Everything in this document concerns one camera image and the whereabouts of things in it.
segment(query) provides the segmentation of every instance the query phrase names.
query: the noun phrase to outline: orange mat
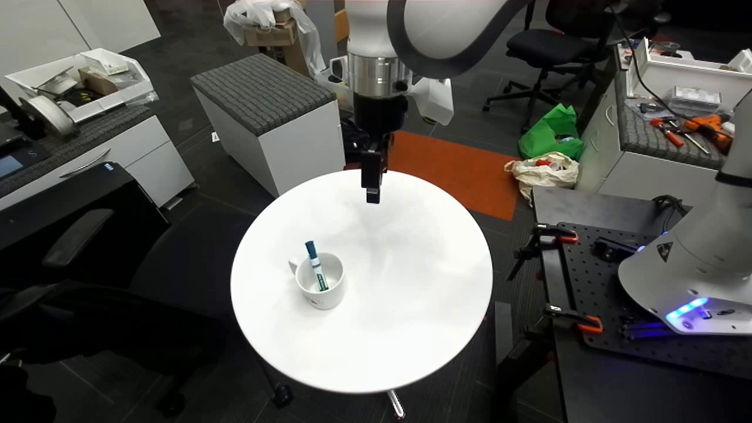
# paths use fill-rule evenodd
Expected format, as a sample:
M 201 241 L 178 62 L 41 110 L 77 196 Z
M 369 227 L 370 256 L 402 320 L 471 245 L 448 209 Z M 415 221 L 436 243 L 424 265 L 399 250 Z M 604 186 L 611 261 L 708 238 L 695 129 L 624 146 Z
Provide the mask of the orange mat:
M 396 133 L 387 168 L 444 188 L 471 213 L 511 221 L 517 182 L 503 169 L 510 161 L 515 157 Z

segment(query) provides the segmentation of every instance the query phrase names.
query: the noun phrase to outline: black floor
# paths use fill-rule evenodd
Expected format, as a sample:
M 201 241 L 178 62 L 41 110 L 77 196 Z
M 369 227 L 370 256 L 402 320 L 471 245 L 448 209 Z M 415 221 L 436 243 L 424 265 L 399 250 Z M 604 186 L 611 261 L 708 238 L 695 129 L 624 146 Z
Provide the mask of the black floor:
M 199 197 L 260 213 L 269 196 L 239 169 L 218 144 L 208 141 L 212 127 L 189 89 L 187 77 L 201 72 L 231 65 L 246 52 L 239 49 L 220 29 L 220 12 L 227 0 L 148 0 L 161 39 L 131 49 L 159 94 L 159 120 L 187 162 L 197 191 L 180 208 Z M 476 146 L 506 156 L 517 154 L 523 101 L 497 104 L 481 113 L 481 101 L 500 92 L 503 82 L 515 77 L 533 82 L 535 74 L 522 62 L 506 57 L 506 41 L 522 30 L 522 16 L 496 43 L 493 52 L 470 74 L 453 81 L 455 117 L 448 127 L 427 127 L 413 113 L 406 129 L 432 134 L 466 146 Z M 517 283 L 506 283 L 511 263 L 511 250 L 526 243 L 533 215 L 523 201 L 517 206 L 515 221 L 476 217 L 496 273 L 496 298 L 515 305 L 515 328 L 538 318 L 542 304 L 542 283 L 528 265 Z M 150 375 L 115 355 L 90 361 L 68 361 L 51 368 L 32 368 L 32 389 L 54 397 L 59 423 L 158 423 L 161 419 L 152 405 L 167 389 L 167 379 Z M 481 324 L 471 344 L 451 364 L 434 377 L 399 391 L 409 422 L 424 423 L 484 423 L 493 406 L 493 349 L 491 328 Z M 231 342 L 222 361 L 199 370 L 185 385 L 187 406 L 178 423 L 387 423 L 395 422 L 386 396 L 323 396 L 292 384 L 295 402 L 286 409 L 269 405 L 269 394 L 253 357 L 245 357 L 239 342 Z M 550 364 L 517 394 L 517 415 L 522 423 L 561 422 L 556 375 Z

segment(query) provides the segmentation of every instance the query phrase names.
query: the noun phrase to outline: white round table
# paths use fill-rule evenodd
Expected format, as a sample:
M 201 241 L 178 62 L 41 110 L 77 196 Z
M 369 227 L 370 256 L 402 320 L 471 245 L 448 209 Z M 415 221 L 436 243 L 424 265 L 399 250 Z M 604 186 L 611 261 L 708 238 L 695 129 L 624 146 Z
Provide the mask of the white round table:
M 305 241 L 341 256 L 347 283 L 334 310 L 295 291 L 288 260 Z M 285 377 L 332 394 L 386 394 L 444 368 L 491 301 L 487 238 L 436 186 L 387 171 L 366 206 L 360 171 L 313 180 L 276 197 L 245 233 L 232 309 L 253 351 Z

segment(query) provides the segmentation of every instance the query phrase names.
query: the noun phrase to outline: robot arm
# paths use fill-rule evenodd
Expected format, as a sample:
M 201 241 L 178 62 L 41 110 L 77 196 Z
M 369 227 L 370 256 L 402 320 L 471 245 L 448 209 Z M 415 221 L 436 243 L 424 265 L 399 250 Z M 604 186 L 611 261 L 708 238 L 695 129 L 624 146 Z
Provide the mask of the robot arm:
M 347 0 L 350 89 L 362 148 L 366 202 L 381 201 L 387 141 L 402 127 L 406 94 L 451 89 L 444 77 L 471 68 L 528 0 Z M 413 86 L 415 76 L 436 77 Z

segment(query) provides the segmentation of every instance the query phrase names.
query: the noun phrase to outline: wire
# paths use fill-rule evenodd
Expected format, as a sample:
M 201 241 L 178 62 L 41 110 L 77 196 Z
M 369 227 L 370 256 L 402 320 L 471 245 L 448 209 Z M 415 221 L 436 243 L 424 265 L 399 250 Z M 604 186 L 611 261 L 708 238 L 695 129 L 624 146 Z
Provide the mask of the wire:
M 675 117 L 694 120 L 690 115 L 676 113 L 672 106 L 667 106 L 667 104 L 641 81 L 641 72 L 638 72 L 637 49 L 634 49 L 634 46 L 631 46 L 631 39 L 630 39 L 630 34 L 624 30 L 624 27 L 622 27 L 622 22 L 621 22 L 617 14 L 614 14 L 614 22 L 616 22 L 621 35 L 624 39 L 628 47 L 631 49 L 631 65 L 634 65 L 634 76 L 637 76 L 638 86 L 641 86 L 665 110 L 669 110 Z

